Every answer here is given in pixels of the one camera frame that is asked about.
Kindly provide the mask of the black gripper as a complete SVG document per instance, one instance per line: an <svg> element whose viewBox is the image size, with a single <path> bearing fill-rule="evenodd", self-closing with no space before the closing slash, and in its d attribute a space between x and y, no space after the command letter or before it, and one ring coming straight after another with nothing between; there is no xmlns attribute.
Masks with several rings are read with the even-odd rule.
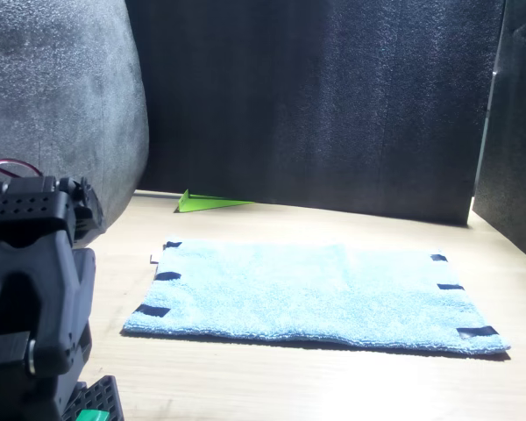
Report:
<svg viewBox="0 0 526 421"><path fill-rule="evenodd" d="M68 194L75 215L74 242L92 242L106 232L102 205L86 177L61 178L59 190Z"/></svg>

